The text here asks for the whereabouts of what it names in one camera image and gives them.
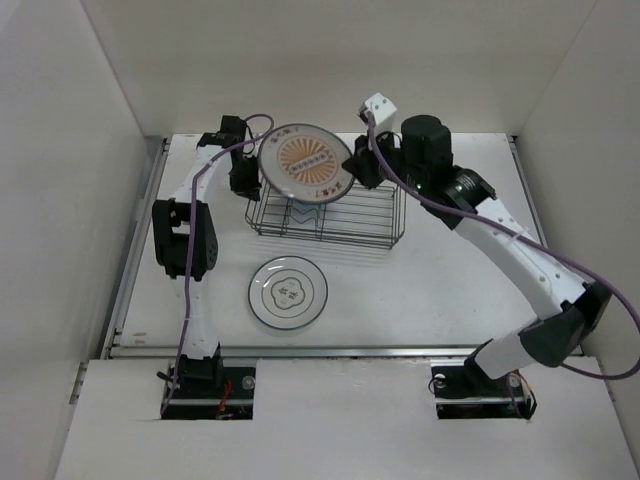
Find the white plate orange sunburst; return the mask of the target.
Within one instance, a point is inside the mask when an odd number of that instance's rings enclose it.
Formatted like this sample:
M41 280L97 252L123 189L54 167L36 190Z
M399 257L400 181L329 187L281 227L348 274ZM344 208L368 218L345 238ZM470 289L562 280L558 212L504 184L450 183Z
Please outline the white plate orange sunburst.
M352 155L336 134L316 125L282 125L261 141L258 165L263 178L286 198L307 204L340 199L355 178L342 167Z

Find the grey wire dish rack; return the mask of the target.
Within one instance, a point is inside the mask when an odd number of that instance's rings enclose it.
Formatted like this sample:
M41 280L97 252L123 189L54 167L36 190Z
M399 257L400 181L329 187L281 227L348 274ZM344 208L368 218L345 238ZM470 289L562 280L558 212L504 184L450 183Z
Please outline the grey wire dish rack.
M292 207L259 174L260 199L249 200L246 223L259 235L389 250L405 233L406 193L383 183L368 190L355 183L326 208Z

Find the white plate flower outline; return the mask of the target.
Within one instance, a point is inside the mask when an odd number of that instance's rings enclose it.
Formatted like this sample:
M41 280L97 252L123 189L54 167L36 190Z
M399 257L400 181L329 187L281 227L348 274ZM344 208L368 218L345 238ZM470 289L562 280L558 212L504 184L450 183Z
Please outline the white plate flower outline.
M257 317L320 317L329 298L328 281L312 261L300 256L274 258L250 280L247 299Z

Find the green rimmed white plate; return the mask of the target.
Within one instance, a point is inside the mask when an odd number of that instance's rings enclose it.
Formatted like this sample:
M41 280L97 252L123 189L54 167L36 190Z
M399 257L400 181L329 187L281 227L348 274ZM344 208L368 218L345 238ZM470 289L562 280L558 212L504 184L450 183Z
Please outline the green rimmed white plate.
M280 333L297 333L301 332L316 322L316 317L297 316L291 318L281 317L257 317L257 324L266 332Z

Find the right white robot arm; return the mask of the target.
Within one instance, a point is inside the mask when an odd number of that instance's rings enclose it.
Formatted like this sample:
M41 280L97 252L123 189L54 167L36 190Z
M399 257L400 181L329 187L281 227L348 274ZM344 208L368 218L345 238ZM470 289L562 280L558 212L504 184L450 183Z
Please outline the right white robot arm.
M466 359L465 386L487 393L499 379L531 364L558 367L596 329L612 289L581 276L520 228L495 189L476 171L454 162L451 132L438 118L417 115L401 125L392 116L360 113L367 127L343 162L368 189L389 180L414 197L452 232L479 249L520 291L535 316Z

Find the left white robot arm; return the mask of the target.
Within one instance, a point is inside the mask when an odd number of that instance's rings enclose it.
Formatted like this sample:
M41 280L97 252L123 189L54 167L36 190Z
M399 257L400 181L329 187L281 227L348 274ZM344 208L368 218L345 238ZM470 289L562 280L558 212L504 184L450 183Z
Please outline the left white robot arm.
M210 208L216 189L215 169L229 161L232 193L260 199L257 157L244 151L256 142L248 122L238 116L223 116L218 131L205 133L198 140L194 166L178 189L152 206L156 261L185 301L176 362L166 380L175 388L185 388L189 382L205 397L217 394L224 382L224 373L216 366L219 338L205 298L219 252Z

